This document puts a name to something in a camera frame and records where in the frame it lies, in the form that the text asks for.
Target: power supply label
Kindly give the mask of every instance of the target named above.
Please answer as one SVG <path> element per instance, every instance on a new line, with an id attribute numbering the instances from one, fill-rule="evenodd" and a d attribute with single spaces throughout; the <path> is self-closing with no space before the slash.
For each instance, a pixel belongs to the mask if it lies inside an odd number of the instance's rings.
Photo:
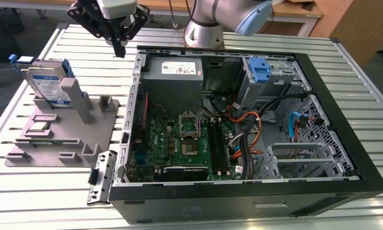
<path id="1" fill-rule="evenodd" d="M 62 80 L 56 76 L 32 76 L 35 85 L 39 88 L 39 91 L 46 96 L 48 102 L 56 107 L 67 107 L 67 104 L 71 103 L 68 94 L 62 90 Z"/>
<path id="2" fill-rule="evenodd" d="M 196 75 L 196 63 L 195 62 L 176 62 L 166 61 L 162 64 L 163 74 L 191 74 Z"/>

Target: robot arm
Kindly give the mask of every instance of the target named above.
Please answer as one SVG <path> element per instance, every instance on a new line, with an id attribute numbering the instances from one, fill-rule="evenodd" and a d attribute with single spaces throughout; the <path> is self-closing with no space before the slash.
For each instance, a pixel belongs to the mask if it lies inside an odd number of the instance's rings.
<path id="1" fill-rule="evenodd" d="M 261 29 L 272 14 L 271 0 L 195 0 L 193 17 L 185 29 L 189 47 L 220 48 L 223 26 L 251 36 Z M 94 34 L 104 37 L 118 57 L 126 57 L 126 45 L 148 21 L 150 9 L 136 0 L 78 0 L 70 17 Z M 126 25 L 128 17 L 132 22 Z"/>
<path id="2" fill-rule="evenodd" d="M 146 25 L 150 9 L 136 0 L 78 0 L 67 12 L 94 36 L 106 38 L 116 56 L 124 58 L 126 45 Z"/>
<path id="3" fill-rule="evenodd" d="M 196 0 L 192 21 L 185 30 L 189 47 L 220 48 L 224 30 L 237 34 L 256 34 L 273 11 L 271 0 Z"/>

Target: green circuit board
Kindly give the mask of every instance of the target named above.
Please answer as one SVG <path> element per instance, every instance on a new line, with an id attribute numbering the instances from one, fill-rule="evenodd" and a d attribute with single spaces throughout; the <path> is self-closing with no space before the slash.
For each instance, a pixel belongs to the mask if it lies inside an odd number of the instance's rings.
<path id="1" fill-rule="evenodd" d="M 211 147 L 208 138 L 208 121 L 201 120 L 201 127 L 196 127 L 193 119 L 183 120 L 183 130 L 195 131 L 200 129 L 199 138 L 180 137 L 179 118 L 160 119 L 151 124 L 151 140 L 148 152 L 146 154 L 144 177 L 142 181 L 152 181 L 154 168 L 156 166 L 203 166 L 209 168 L 208 180 L 232 180 L 233 174 L 219 175 L 212 171 Z M 233 131 L 231 122 L 223 122 L 224 143 L 227 145 L 227 136 Z"/>

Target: black front bezel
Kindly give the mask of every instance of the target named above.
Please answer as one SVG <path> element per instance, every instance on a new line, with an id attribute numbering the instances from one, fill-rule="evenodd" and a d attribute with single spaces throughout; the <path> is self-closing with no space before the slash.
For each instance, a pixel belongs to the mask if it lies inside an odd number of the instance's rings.
<path id="1" fill-rule="evenodd" d="M 323 81 L 319 71 L 313 65 L 308 54 L 291 52 L 268 52 L 253 50 L 220 50 L 189 47 L 156 47 L 139 46 L 139 49 L 148 50 L 148 54 L 158 56 L 171 56 L 173 54 L 162 52 L 181 51 L 181 56 L 188 52 L 215 51 L 216 53 L 247 53 L 289 55 L 297 60 L 313 91 L 327 112 L 332 123 L 331 129 L 336 131 L 343 146 L 349 154 L 356 168 L 356 174 L 361 180 L 350 181 L 324 181 L 324 182 L 292 182 L 292 183 L 248 183 L 248 184 L 196 184 L 172 186 L 135 186 L 112 187 L 110 200 L 148 200 L 148 199 L 177 199 L 177 198 L 204 198 L 223 196 L 267 196 L 327 193 L 348 195 L 357 198 L 369 198 L 383 193 L 383 178 L 368 155 L 362 143 L 353 131 L 340 106 Z"/>

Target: aluminum table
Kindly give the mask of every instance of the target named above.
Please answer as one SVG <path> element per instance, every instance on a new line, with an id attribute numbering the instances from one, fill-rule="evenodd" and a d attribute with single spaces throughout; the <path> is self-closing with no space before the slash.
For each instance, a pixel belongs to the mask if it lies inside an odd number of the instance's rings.
<path id="1" fill-rule="evenodd" d="M 341 44 L 328 38 L 224 34 L 228 49 L 307 53 L 383 176 L 383 96 Z M 140 31 L 127 57 L 79 25 L 60 24 L 39 58 L 67 58 L 84 91 L 120 100 L 111 149 L 119 150 L 138 45 L 184 46 L 183 32 Z M 114 206 L 88 207 L 90 168 L 6 167 L 34 111 L 34 91 L 23 82 L 0 118 L 0 228 L 95 229 L 130 227 Z M 383 229 L 383 194 L 353 201 L 316 217 L 142 225 L 146 229 Z"/>

